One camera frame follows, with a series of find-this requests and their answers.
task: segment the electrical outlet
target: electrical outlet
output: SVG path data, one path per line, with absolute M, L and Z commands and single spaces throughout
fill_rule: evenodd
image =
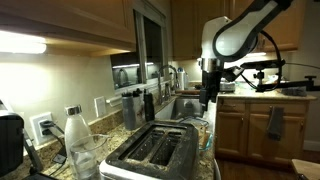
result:
M 97 117 L 101 117 L 101 116 L 107 114 L 106 101 L 103 96 L 94 99 L 94 106 L 96 109 Z
M 50 135 L 43 135 L 42 131 L 48 128 L 42 128 L 40 123 L 44 121 L 52 121 L 51 112 L 39 114 L 36 116 L 30 117 L 30 123 L 34 134 L 34 139 L 37 145 L 43 144 L 53 137 Z

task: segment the faucet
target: faucet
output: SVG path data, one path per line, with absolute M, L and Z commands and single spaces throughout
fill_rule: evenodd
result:
M 159 97 L 159 100 L 158 100 L 158 103 L 159 105 L 161 105 L 163 103 L 163 97 L 162 96 L 162 91 L 161 91 L 161 84 L 160 84 L 160 77 L 161 77 L 161 71 L 165 68 L 171 68 L 173 71 L 174 71 L 174 74 L 175 74 L 175 78 L 174 78 L 174 85 L 172 87 L 172 90 L 176 90 L 176 88 L 179 88 L 180 87 L 180 84 L 179 84 L 179 81 L 178 81 L 178 73 L 177 73 L 177 69 L 174 68 L 173 66 L 171 65 L 163 65 L 162 67 L 159 68 L 159 71 L 158 71 L 158 97 Z

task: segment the coffee maker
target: coffee maker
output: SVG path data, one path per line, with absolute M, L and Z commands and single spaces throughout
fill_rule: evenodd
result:
M 23 163 L 25 147 L 32 166 L 30 174 L 37 174 L 43 166 L 36 150 L 24 129 L 23 119 L 0 99 L 0 177 L 14 171 Z

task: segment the power cord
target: power cord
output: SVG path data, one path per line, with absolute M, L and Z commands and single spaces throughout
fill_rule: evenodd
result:
M 40 123 L 40 125 L 43 128 L 48 128 L 48 129 L 45 129 L 42 131 L 43 135 L 51 135 L 55 139 L 57 139 L 58 142 L 61 144 L 61 148 L 60 148 L 59 152 L 52 159 L 53 162 L 61 164 L 61 165 L 55 171 L 53 171 L 52 173 L 49 174 L 49 176 L 52 176 L 53 174 L 55 174 L 56 172 L 58 172 L 62 168 L 62 166 L 65 164 L 65 162 L 67 160 L 66 147 L 65 147 L 63 141 L 57 135 L 52 133 L 52 131 L 49 129 L 50 127 L 55 127 L 59 130 L 60 128 L 56 124 L 54 124 L 52 121 L 45 121 L 45 122 Z

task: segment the cup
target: cup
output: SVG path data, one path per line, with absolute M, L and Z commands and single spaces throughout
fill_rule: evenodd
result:
M 108 156 L 107 140 L 107 135 L 94 134 L 71 145 L 70 152 L 77 179 L 100 179 L 100 162 Z

